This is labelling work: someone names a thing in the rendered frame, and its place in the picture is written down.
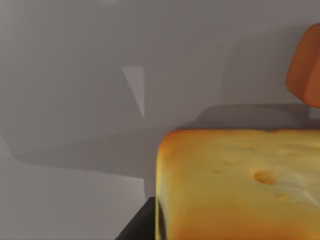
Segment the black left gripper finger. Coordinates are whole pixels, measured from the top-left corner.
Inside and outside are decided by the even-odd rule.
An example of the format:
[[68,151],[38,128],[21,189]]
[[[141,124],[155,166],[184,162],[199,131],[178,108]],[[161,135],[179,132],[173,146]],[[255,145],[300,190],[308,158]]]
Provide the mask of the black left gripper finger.
[[155,240],[156,198],[149,197],[114,240]]

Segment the yellow bread slice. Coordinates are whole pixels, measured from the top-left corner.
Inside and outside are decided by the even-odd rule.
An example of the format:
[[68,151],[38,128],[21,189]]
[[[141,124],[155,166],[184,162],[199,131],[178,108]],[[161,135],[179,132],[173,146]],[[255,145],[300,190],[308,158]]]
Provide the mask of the yellow bread slice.
[[174,130],[155,197],[154,240],[320,240],[320,130]]

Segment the brown bread loaf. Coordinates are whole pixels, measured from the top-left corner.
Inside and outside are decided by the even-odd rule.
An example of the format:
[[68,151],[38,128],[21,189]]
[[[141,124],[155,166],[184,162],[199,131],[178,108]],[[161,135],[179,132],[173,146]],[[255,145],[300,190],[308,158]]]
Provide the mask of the brown bread loaf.
[[320,109],[320,22],[311,25],[300,39],[286,73],[285,86],[304,104]]

